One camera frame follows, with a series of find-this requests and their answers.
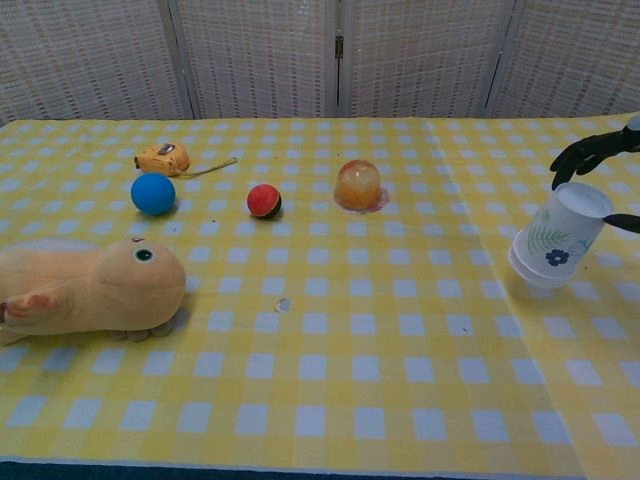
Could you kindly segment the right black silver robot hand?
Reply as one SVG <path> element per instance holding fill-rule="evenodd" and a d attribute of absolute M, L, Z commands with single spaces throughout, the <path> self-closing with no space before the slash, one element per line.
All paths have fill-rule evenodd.
<path fill-rule="evenodd" d="M 550 166 L 554 173 L 550 202 L 554 225 L 563 226 L 571 233 L 596 235 L 606 223 L 640 234 L 640 214 L 617 213 L 605 193 L 572 180 L 575 175 L 585 175 L 621 153 L 640 153 L 640 114 L 620 130 L 585 137 L 561 151 Z"/>

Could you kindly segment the yellow checkered tablecloth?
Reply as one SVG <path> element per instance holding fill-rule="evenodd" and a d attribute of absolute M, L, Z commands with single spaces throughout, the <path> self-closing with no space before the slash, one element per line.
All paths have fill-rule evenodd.
<path fill-rule="evenodd" d="M 0 348 L 0 478 L 10 460 L 371 473 L 428 469 L 421 425 L 446 438 L 424 329 L 424 123 L 401 120 L 22 121 L 0 128 L 0 243 L 62 237 L 167 244 L 187 296 L 173 332 Z M 193 179 L 149 216 L 133 157 L 182 144 Z M 373 163 L 389 201 L 334 200 L 340 168 Z M 270 184 L 282 205 L 253 217 Z M 288 312 L 277 312 L 281 298 Z"/>
<path fill-rule="evenodd" d="M 618 130 L 584 119 L 428 120 L 423 225 L 428 469 L 640 480 L 640 237 L 611 227 L 563 287 L 530 286 L 507 251 L 549 195 L 554 157 Z"/>

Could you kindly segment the orange translucent dome toy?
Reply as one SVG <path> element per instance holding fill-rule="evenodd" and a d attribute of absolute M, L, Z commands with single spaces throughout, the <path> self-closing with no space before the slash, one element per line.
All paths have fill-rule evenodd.
<path fill-rule="evenodd" d="M 376 166 L 361 159 L 345 163 L 337 174 L 334 200 L 342 208 L 356 212 L 375 212 L 389 201 Z"/>

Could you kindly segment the red and black ball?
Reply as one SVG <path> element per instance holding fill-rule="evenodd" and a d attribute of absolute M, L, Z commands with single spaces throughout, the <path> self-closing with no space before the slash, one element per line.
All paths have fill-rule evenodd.
<path fill-rule="evenodd" d="M 250 214 L 259 219 L 268 219 L 279 213 L 282 205 L 280 192 L 270 184 L 254 186 L 247 195 Z"/>

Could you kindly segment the woven folding screen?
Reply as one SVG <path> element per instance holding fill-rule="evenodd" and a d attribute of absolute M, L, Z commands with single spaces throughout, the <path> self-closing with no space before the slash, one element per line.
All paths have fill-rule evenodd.
<path fill-rule="evenodd" d="M 639 110 L 640 0 L 0 0 L 0 126 Z"/>

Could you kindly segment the yellow tape measure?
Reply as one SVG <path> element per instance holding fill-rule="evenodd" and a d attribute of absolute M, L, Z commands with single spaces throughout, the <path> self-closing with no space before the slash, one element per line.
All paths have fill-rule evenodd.
<path fill-rule="evenodd" d="M 191 159 L 186 148 L 179 143 L 162 143 L 142 150 L 133 157 L 133 163 L 142 173 L 158 173 L 170 178 L 193 179 L 238 162 L 232 157 L 200 171 L 191 171 Z"/>

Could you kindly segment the blue ball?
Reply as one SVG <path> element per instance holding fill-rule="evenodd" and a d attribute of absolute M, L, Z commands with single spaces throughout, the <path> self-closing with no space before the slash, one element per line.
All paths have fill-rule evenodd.
<path fill-rule="evenodd" d="M 168 177 L 160 173 L 144 173 L 132 183 L 130 196 L 140 212 L 160 216 L 174 207 L 176 190 Z"/>

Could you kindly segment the orange plush animal toy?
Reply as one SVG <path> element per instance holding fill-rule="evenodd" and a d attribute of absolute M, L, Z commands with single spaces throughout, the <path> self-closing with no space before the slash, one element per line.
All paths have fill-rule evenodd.
<path fill-rule="evenodd" d="M 141 237 L 98 248 L 41 239 L 0 250 L 0 345 L 31 336 L 107 331 L 141 341 L 172 330 L 186 274 Z"/>

